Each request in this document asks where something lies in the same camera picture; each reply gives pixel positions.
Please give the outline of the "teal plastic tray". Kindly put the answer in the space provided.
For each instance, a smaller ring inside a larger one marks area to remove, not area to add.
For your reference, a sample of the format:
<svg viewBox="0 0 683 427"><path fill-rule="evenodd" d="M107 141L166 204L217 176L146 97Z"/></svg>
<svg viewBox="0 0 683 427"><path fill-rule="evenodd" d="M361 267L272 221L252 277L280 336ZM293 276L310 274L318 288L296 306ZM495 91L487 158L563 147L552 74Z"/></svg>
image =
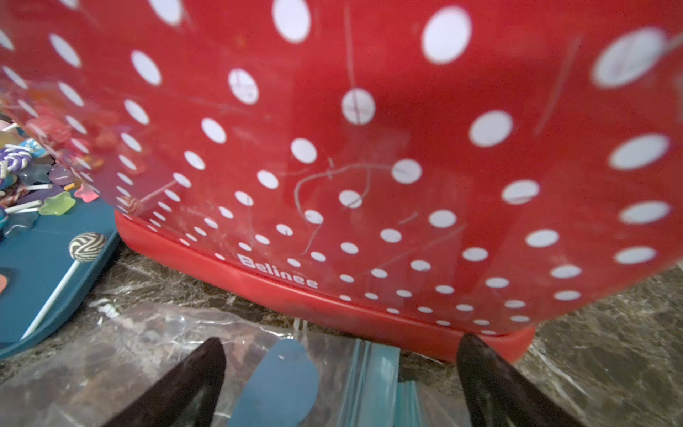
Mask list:
<svg viewBox="0 0 683 427"><path fill-rule="evenodd" d="M73 263L69 242L84 232L107 238L102 253L95 262L78 267L36 331L24 337ZM2 240L1 274L7 285L1 292L1 358L25 352L59 330L91 291L119 243L115 209L101 200L78 201L64 215L41 216L28 231Z"/></svg>

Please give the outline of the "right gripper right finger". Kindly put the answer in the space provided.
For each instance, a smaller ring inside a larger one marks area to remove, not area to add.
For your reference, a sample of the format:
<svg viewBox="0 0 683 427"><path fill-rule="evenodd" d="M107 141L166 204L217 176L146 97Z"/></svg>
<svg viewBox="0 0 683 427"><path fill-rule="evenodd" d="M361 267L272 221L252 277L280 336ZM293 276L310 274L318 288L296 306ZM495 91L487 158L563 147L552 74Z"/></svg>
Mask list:
<svg viewBox="0 0 683 427"><path fill-rule="evenodd" d="M461 338L456 364L473 426L582 425L474 334Z"/></svg>

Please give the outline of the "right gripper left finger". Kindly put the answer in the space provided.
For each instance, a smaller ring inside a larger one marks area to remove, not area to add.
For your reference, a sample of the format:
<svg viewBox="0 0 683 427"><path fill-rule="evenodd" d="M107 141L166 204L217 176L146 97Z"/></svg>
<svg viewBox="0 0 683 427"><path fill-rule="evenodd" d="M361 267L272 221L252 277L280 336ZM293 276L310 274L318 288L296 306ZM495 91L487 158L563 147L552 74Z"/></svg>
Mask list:
<svg viewBox="0 0 683 427"><path fill-rule="evenodd" d="M225 379L219 338L204 341L107 426L209 426Z"/></svg>

